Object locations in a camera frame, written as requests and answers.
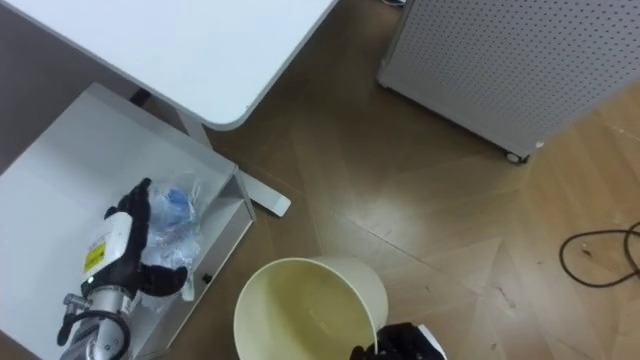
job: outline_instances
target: black wire on floor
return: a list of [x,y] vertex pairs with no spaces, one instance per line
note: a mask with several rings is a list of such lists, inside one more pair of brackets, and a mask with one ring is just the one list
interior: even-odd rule
[[[568,238],[567,240],[564,241],[564,243],[562,243],[562,246],[560,246],[560,265],[562,266],[562,270],[564,270],[564,272],[567,273],[567,275],[569,275],[569,277],[571,277],[573,280],[575,280],[576,282],[590,287],[590,288],[608,288],[608,287],[612,287],[612,286],[616,286],[618,284],[621,284],[635,276],[637,276],[640,279],[640,267],[638,266],[638,263],[636,263],[636,261],[633,259],[633,256],[631,255],[631,248],[630,248],[630,244],[629,241],[631,240],[631,236],[637,236],[640,237],[640,232],[636,231],[636,228],[640,226],[640,222],[635,223],[633,225],[631,225],[628,229],[626,230],[621,230],[621,229],[612,229],[612,230],[598,230],[598,231],[589,231],[589,232],[585,232],[585,233],[581,233],[581,234],[576,234],[571,236],[570,238]],[[628,275],[625,275],[623,277],[621,277],[618,280],[615,281],[611,281],[608,283],[603,283],[603,284],[594,284],[594,283],[590,283],[587,281],[584,281],[580,278],[578,278],[573,272],[571,272],[571,270],[569,270],[569,268],[567,267],[567,264],[564,260],[564,251],[567,248],[567,245],[569,245],[571,242],[584,238],[584,237],[588,237],[588,236],[595,236],[595,235],[605,235],[605,234],[624,234],[624,238],[623,238],[623,251],[624,251],[624,256],[627,259],[627,262],[629,263],[629,266],[631,267],[631,269],[633,270],[633,272],[631,272]],[[588,250],[582,250],[585,254],[587,254],[588,256],[593,256]]]

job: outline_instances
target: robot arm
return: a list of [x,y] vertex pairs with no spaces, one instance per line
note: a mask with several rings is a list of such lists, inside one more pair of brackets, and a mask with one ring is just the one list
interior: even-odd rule
[[144,179],[110,207],[91,245],[84,264],[81,296],[68,294],[66,313],[57,342],[64,346],[71,330],[80,323],[63,360],[109,360],[123,358],[131,343],[128,320],[131,301],[138,291],[168,296],[182,288],[187,269],[169,269],[141,262],[147,246],[149,185]]

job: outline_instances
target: parquet floor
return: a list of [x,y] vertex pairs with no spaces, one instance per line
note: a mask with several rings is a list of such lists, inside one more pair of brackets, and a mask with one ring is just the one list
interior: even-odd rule
[[[640,86],[514,166],[377,86],[399,15],[342,0],[247,123],[210,133],[293,203],[282,219],[259,212],[167,358],[236,359],[249,276],[276,258],[340,254],[381,275],[390,323],[426,324],[450,359],[639,359],[640,282],[581,287],[557,251],[571,234],[640,220]],[[617,237],[567,259],[593,281],[629,270]]]

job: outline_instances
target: white wall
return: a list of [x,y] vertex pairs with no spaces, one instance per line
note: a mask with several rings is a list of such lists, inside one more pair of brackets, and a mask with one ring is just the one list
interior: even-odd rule
[[136,90],[0,4],[0,173],[93,81]]

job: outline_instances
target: cable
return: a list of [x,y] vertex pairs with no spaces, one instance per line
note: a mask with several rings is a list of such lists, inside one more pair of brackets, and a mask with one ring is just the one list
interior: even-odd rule
[[[640,237],[640,232],[636,231],[636,228],[638,226],[640,226],[640,222],[637,222],[637,223],[631,225],[626,230],[612,229],[612,230],[589,231],[589,232],[580,233],[580,234],[576,234],[576,235],[573,235],[573,236],[569,237],[567,240],[565,240],[562,243],[562,246],[560,246],[560,254],[559,254],[559,256],[560,256],[560,265],[562,266],[562,270],[564,270],[564,272],[567,273],[567,275],[569,275],[569,277],[571,277],[576,282],[578,282],[578,283],[580,283],[580,284],[582,284],[584,286],[590,287],[590,288],[598,288],[598,289],[616,286],[618,284],[621,284],[621,283],[631,279],[634,276],[637,276],[638,278],[640,278],[640,267],[638,266],[638,263],[636,263],[635,260],[633,259],[633,256],[631,256],[631,249],[629,247],[629,240],[631,238],[631,235]],[[633,270],[633,272],[631,272],[628,275],[625,275],[625,276],[621,277],[618,280],[611,281],[611,282],[608,282],[608,283],[603,283],[603,284],[594,284],[594,283],[590,283],[590,282],[587,282],[587,281],[584,281],[584,280],[578,278],[567,267],[567,264],[566,264],[566,262],[564,260],[564,250],[567,248],[567,245],[569,245],[574,240],[577,240],[577,239],[580,239],[580,238],[583,238],[583,237],[587,237],[587,236],[604,235],[604,234],[624,234],[624,238],[623,238],[624,256],[627,259],[627,262],[629,263],[629,266],[631,266],[631,269]],[[583,250],[583,252],[585,252],[589,256],[592,256],[591,253],[588,252],[587,250]]]
[[103,317],[115,322],[120,327],[120,330],[122,330],[122,336],[124,337],[124,341],[122,343],[122,347],[120,348],[120,350],[111,358],[111,360],[120,360],[127,353],[127,350],[129,350],[129,345],[131,345],[131,331],[129,330],[129,326],[127,326],[127,323],[124,321],[122,317],[109,311],[88,310],[77,315],[70,315],[70,314],[65,315],[65,318],[62,323],[62,327],[58,332],[58,339],[57,339],[58,345],[63,346],[64,344],[67,343],[73,324],[75,324],[80,320],[90,318],[90,317],[98,317],[98,318]]

